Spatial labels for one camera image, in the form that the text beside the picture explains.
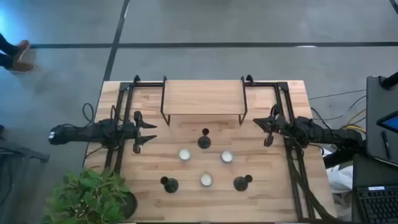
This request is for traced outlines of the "black pen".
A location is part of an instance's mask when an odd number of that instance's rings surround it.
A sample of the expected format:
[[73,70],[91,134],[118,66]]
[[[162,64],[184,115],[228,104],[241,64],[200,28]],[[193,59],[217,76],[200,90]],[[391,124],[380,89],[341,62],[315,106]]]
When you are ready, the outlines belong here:
[[388,143],[388,139],[387,139],[387,133],[385,131],[382,131],[381,132],[381,136],[382,136],[382,139],[384,141],[384,146],[386,148],[386,153],[388,154],[388,153],[390,153],[390,149],[389,149],[389,143]]

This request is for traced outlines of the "person's shoe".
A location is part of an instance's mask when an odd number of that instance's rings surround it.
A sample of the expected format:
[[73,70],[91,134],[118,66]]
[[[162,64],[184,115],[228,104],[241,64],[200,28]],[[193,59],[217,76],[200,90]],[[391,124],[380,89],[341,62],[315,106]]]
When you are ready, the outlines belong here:
[[30,42],[28,40],[22,40],[16,45],[16,53],[13,56],[13,59],[18,61],[20,60],[24,54],[30,49]]
[[14,73],[27,73],[31,72],[36,68],[35,64],[23,61],[15,61],[12,66],[8,68],[10,72]]

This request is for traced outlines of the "tall black candlestick holder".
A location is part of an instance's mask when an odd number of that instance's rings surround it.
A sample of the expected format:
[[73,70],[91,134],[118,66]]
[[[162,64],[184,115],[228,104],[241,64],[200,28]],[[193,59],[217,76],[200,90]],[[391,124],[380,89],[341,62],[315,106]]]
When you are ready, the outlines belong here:
[[160,178],[160,183],[164,186],[164,190],[170,194],[176,192],[179,187],[177,179],[168,178],[166,176]]

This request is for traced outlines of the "dark grey side desk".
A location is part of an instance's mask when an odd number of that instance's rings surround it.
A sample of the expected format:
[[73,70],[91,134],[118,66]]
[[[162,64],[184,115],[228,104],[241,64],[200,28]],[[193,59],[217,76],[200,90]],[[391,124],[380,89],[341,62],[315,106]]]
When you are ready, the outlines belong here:
[[[378,126],[377,120],[398,111],[398,84],[383,89],[379,77],[366,80],[366,152],[373,158],[398,166],[398,133]],[[390,153],[386,153],[381,132],[387,133]]]

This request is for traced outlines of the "white plastic bag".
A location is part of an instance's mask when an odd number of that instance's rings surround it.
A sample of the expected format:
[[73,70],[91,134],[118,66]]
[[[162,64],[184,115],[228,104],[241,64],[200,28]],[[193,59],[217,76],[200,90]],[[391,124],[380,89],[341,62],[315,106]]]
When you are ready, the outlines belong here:
[[334,166],[326,170],[339,220],[352,220],[353,165]]

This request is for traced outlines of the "green leafy plant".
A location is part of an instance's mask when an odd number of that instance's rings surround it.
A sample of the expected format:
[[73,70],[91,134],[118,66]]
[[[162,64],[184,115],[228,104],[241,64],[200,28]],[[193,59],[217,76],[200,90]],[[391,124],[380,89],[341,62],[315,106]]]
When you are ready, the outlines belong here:
[[47,199],[40,224],[119,224],[127,220],[124,192],[130,192],[125,179],[108,169],[67,174]]

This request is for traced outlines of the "black laptop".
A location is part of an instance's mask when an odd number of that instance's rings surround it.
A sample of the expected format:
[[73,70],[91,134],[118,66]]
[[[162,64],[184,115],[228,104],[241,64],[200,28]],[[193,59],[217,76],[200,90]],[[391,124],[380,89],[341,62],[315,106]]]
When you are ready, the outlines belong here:
[[398,167],[354,157],[352,221],[398,224]]

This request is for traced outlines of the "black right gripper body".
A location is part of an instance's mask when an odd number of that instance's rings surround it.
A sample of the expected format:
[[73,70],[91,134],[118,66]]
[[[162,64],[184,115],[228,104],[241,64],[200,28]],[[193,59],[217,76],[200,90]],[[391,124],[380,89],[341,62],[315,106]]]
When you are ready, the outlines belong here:
[[284,116],[280,115],[280,109],[277,105],[274,105],[271,108],[271,112],[270,112],[269,116],[274,117],[274,123],[273,123],[274,124],[274,132],[267,133],[267,137],[264,140],[265,147],[269,147],[272,145],[273,140],[274,140],[274,137],[273,137],[274,133],[280,133],[287,126],[286,118]]

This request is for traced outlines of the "wooden shelf with black legs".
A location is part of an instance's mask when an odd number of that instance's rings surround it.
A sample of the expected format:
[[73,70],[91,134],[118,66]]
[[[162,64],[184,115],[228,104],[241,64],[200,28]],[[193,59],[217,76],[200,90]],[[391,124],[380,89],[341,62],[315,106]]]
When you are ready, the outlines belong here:
[[243,124],[248,113],[246,82],[239,80],[168,80],[162,83],[160,113],[172,115],[236,115]]

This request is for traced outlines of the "black metal rig frame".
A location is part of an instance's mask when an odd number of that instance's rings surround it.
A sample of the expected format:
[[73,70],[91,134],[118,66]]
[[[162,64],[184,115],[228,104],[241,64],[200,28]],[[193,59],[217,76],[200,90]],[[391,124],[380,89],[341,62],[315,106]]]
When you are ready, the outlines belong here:
[[[172,115],[167,124],[160,113],[162,81],[132,81],[131,96],[123,98],[144,121],[157,127],[143,135],[157,135],[145,143],[140,154],[127,141],[121,156],[121,175],[138,201],[131,217],[136,223],[249,223],[297,222],[309,216],[310,206],[298,185],[292,182],[288,149],[281,135],[265,147],[265,132],[254,123],[277,105],[281,115],[292,119],[308,115],[309,106],[293,107],[289,89],[292,82],[246,80],[248,113],[243,124],[236,115]],[[198,146],[208,128],[211,145]],[[178,153],[188,149],[189,161]],[[230,151],[233,162],[224,163],[221,153]],[[200,176],[209,173],[213,183],[204,187]],[[236,177],[251,175],[248,188],[234,188]],[[178,190],[164,190],[160,178],[178,180]]]

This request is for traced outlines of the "black metal stand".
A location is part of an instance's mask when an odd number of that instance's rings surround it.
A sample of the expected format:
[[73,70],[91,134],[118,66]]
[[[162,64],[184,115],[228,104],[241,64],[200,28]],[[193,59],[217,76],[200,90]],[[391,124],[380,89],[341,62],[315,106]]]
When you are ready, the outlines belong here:
[[0,224],[7,224],[30,160],[48,162],[50,155],[9,142],[3,138],[3,132],[4,126],[0,124]]

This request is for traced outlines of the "tablet with blue screen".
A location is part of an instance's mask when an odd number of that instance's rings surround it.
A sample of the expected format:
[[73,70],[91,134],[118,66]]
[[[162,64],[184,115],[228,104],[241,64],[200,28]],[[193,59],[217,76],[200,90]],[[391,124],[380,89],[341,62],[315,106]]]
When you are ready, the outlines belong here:
[[378,126],[386,128],[394,133],[398,133],[398,111],[377,120]]

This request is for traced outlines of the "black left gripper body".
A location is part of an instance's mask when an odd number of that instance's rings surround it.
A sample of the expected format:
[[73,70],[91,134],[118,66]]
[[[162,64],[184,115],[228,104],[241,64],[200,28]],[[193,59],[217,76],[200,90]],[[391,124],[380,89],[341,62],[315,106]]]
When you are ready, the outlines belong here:
[[126,121],[123,124],[123,138],[124,139],[134,139],[134,144],[133,144],[133,152],[135,154],[140,154],[141,153],[141,147],[140,147],[140,121],[142,119],[142,113],[140,111],[135,111],[133,120],[134,122]]

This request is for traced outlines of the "black plant pot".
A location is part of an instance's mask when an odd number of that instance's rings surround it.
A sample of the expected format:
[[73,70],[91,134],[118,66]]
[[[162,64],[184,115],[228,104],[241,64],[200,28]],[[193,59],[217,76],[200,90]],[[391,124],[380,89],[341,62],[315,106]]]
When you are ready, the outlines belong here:
[[137,210],[138,201],[135,195],[131,192],[124,192],[124,197],[122,198],[122,207],[121,211],[125,217],[125,219],[133,216],[135,211]]

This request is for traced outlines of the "black bar beside table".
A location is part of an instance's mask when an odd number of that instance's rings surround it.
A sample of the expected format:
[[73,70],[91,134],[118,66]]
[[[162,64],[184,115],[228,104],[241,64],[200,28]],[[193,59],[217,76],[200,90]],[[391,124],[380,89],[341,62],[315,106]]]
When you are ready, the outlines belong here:
[[366,152],[342,149],[323,157],[323,162],[325,167],[329,169],[339,164],[352,161],[355,155],[366,156]]

